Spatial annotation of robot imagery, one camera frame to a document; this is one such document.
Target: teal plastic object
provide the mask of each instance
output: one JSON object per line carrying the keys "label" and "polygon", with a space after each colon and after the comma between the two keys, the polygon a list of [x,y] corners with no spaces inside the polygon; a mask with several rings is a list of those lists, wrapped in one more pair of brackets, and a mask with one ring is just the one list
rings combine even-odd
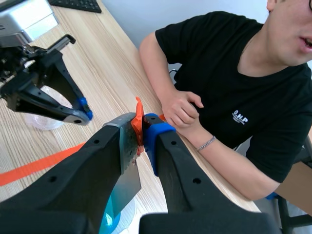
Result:
{"label": "teal plastic object", "polygon": [[116,217],[114,217],[112,196],[110,196],[106,205],[106,209],[104,211],[104,216],[98,233],[111,234],[118,226],[119,221],[120,213]]}

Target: black keyboard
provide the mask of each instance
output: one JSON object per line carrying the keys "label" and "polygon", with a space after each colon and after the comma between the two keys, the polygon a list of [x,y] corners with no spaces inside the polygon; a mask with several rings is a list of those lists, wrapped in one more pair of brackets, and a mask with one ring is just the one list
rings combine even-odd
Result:
{"label": "black keyboard", "polygon": [[53,6],[61,6],[81,11],[102,12],[97,0],[49,0],[49,3]]}

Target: silver metal part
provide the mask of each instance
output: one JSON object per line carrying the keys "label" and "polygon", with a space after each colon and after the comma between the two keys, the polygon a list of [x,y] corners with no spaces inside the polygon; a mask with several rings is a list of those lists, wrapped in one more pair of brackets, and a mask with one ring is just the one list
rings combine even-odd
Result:
{"label": "silver metal part", "polygon": [[47,54],[49,54],[54,49],[57,49],[58,51],[61,51],[61,49],[63,49],[69,43],[70,43],[70,40],[68,38],[63,38],[59,43],[57,43],[56,45],[54,45],[51,48],[49,48],[47,50]]}
{"label": "silver metal part", "polygon": [[135,116],[135,113],[126,113],[103,125],[103,127],[109,125],[120,129],[119,150],[121,174],[126,171],[129,164],[132,163],[132,159],[137,154],[137,136],[131,126],[131,120]]}
{"label": "silver metal part", "polygon": [[130,163],[123,175],[119,177],[111,194],[114,218],[126,207],[140,189],[141,181],[137,164]]}
{"label": "silver metal part", "polygon": [[58,25],[47,0],[27,0],[0,12],[0,47],[22,46]]}

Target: man's hand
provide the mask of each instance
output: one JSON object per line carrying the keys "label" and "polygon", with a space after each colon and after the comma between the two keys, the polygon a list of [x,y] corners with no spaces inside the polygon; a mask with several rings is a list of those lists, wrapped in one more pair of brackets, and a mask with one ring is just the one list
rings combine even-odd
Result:
{"label": "man's hand", "polygon": [[189,128],[198,119],[199,114],[192,102],[203,108],[200,96],[192,92],[175,90],[160,100],[167,122],[176,128]]}

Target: transparent container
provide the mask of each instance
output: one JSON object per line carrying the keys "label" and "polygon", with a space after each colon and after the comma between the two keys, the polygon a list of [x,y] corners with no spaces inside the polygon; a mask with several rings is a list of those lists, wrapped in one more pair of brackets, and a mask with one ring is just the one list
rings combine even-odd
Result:
{"label": "transparent container", "polygon": [[[72,105],[70,104],[70,102],[58,91],[48,86],[43,86],[41,90],[44,91],[46,94],[50,95],[61,105],[72,108]],[[64,124],[64,122],[62,121],[58,121],[58,120],[44,117],[44,116],[28,114],[28,113],[25,114],[25,121],[27,125],[33,126],[41,130],[53,130]]]}
{"label": "transparent container", "polygon": [[136,211],[135,198],[114,217],[112,198],[108,199],[99,234],[119,234],[129,227]]}

